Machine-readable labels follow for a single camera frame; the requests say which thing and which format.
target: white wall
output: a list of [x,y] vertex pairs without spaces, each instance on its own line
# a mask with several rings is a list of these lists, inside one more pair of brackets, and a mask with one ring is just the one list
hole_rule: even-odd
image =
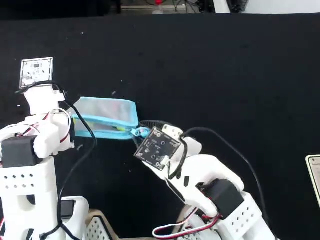
[[320,13],[320,0],[248,0],[247,14]]

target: light blue pouch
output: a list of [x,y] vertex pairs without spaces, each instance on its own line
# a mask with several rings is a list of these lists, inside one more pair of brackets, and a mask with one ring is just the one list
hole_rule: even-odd
[[[81,97],[74,106],[94,132],[96,138],[129,140],[146,137],[149,129],[138,127],[136,103],[113,98]],[[91,138],[77,114],[70,109],[74,119],[75,135]]]

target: black fabric surface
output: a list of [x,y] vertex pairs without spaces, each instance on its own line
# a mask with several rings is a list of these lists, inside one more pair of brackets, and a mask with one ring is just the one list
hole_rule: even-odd
[[[74,102],[128,99],[140,120],[218,131],[256,169],[274,233],[317,239],[320,209],[305,157],[320,154],[319,26],[318,14],[0,22],[0,123],[29,114],[24,97],[14,94],[21,60],[54,57],[53,78]],[[195,137],[259,202],[248,166],[214,136]],[[56,158],[58,188],[90,139],[77,138],[81,144]],[[183,206],[134,151],[131,141],[99,140],[65,191],[102,210],[121,238],[151,236]]]

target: perforated plate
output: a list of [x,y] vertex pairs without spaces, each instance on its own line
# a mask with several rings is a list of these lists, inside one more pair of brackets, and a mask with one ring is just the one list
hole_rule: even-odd
[[112,240],[100,216],[94,216],[86,228],[85,240]]

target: black cable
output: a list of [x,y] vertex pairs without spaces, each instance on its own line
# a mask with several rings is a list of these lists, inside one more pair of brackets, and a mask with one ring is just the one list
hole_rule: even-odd
[[181,174],[181,170],[182,170],[182,167],[183,165],[185,164],[185,160],[187,158],[187,153],[188,153],[188,144],[185,142],[185,140],[183,140],[182,136],[180,136],[180,139],[179,139],[183,145],[184,145],[184,149],[183,149],[183,154],[182,154],[182,157],[181,157],[181,160],[179,162],[179,165],[177,166],[177,168],[173,171],[172,174],[170,174],[170,167],[171,167],[171,164],[170,162],[168,162],[168,179],[169,180],[172,180],[174,179],[174,177],[176,177],[177,175],[180,175]]
[[227,140],[225,140],[220,134],[218,134],[216,131],[214,131],[214,130],[212,130],[210,128],[207,128],[207,127],[193,127],[193,128],[190,128],[189,130],[185,131],[180,137],[185,137],[185,136],[187,136],[188,134],[190,134],[191,132],[194,132],[194,131],[197,131],[197,132],[209,132],[209,133],[214,134],[217,138],[219,138],[222,142],[224,142],[229,148],[231,148],[237,155],[239,155],[245,161],[245,163],[249,166],[249,168],[250,168],[250,170],[251,170],[251,172],[252,172],[252,174],[254,176],[254,179],[256,181],[258,190],[259,190],[263,217],[264,217],[265,222],[268,224],[268,219],[269,218],[268,218],[268,214],[267,214],[267,208],[266,208],[264,192],[262,190],[262,187],[261,187],[260,181],[258,179],[258,176],[256,174],[256,171],[254,170],[254,168],[252,167],[252,165],[248,161],[248,159],[244,155],[242,155],[242,153],[239,152],[234,146],[232,146]]
[[188,7],[187,7],[187,0],[184,0],[184,5],[185,5],[185,13],[188,13]]
[[66,93],[65,93],[65,91],[63,91],[61,85],[57,82],[54,82],[54,81],[37,81],[37,82],[34,82],[28,86],[25,86],[24,88],[21,88],[20,90],[16,91],[15,93],[16,94],[24,94],[29,89],[40,86],[40,85],[53,85],[59,90],[59,92],[62,92],[65,99],[67,98]]
[[91,128],[89,127],[89,125],[86,123],[86,121],[84,120],[84,118],[81,116],[80,112],[78,111],[78,109],[70,102],[67,100],[67,97],[66,97],[66,94],[65,94],[65,91],[63,90],[63,88],[56,82],[54,81],[40,81],[40,82],[35,82],[29,86],[26,86],[18,91],[16,91],[15,93],[16,94],[23,94],[25,93],[27,90],[33,88],[33,87],[36,87],[36,86],[40,86],[40,85],[47,85],[47,84],[51,84],[51,85],[54,85],[58,88],[58,90],[60,92],[63,93],[63,96],[64,96],[64,102],[66,103],[66,105],[68,105],[70,108],[72,108],[75,113],[77,114],[77,116],[79,117],[80,121],[83,123],[83,125],[85,126],[85,128],[88,130],[88,132],[90,133],[91,137],[92,137],[92,140],[93,140],[93,143],[92,143],[92,146],[89,148],[89,150],[84,154],[82,155],[82,157],[77,160],[75,162],[75,164],[73,165],[72,169],[69,171],[68,175],[66,176],[63,184],[62,184],[62,187],[61,187],[61,190],[60,190],[60,193],[59,193],[59,196],[58,196],[58,201],[57,201],[57,221],[58,221],[58,225],[52,229],[51,231],[49,232],[46,232],[46,233],[43,233],[41,236],[40,236],[40,239],[41,240],[45,240],[48,236],[54,234],[59,228],[62,228],[67,234],[68,236],[73,239],[73,240],[79,240],[77,237],[73,236],[73,234],[70,232],[70,230],[63,224],[62,222],[62,219],[61,219],[61,204],[62,204],[62,195],[63,195],[63,191],[68,183],[68,181],[70,180],[70,178],[72,177],[72,174],[75,172],[75,170],[77,169],[77,167],[87,158],[89,157],[89,155],[92,153],[92,151],[94,150],[94,148],[96,147],[97,145],[97,139],[96,139],[96,136],[94,134],[94,132],[91,130]]
[[182,2],[182,0],[179,0],[178,3],[175,5],[175,0],[172,0],[173,6],[174,6],[174,9],[176,12],[178,12],[178,6],[181,2]]
[[186,3],[189,4],[189,6],[191,7],[191,9],[194,11],[194,13],[196,14],[196,10],[194,9],[193,5],[191,4],[191,2],[189,2],[188,0],[186,0]]

